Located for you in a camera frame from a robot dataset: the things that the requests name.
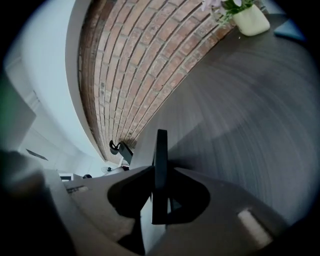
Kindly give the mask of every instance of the curved brick wall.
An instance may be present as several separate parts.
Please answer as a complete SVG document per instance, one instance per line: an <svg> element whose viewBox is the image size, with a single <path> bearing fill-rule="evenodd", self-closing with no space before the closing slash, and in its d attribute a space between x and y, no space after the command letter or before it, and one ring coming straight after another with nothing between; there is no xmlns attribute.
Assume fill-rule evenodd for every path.
<svg viewBox="0 0 320 256"><path fill-rule="evenodd" d="M164 100L232 28L218 28L201 0L94 1L80 42L84 109L103 156L109 141L134 148Z"/></svg>

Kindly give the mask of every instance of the table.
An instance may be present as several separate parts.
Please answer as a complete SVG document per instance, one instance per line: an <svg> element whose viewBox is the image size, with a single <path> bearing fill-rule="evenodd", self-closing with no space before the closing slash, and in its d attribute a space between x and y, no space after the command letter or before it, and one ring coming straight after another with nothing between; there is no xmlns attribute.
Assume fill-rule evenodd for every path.
<svg viewBox="0 0 320 256"><path fill-rule="evenodd" d="M299 43L234 29L188 74L138 137L131 169L152 164L158 129L176 166L240 185L289 223L319 186L319 74Z"/></svg>

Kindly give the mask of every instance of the potted plant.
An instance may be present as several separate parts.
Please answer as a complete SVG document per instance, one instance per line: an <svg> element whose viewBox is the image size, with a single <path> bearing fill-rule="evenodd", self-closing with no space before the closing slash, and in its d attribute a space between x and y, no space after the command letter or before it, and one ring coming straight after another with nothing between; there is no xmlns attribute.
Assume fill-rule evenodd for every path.
<svg viewBox="0 0 320 256"><path fill-rule="evenodd" d="M207 8L220 25L233 19L240 32L248 37L270 28L269 21L253 0L203 0L202 10Z"/></svg>

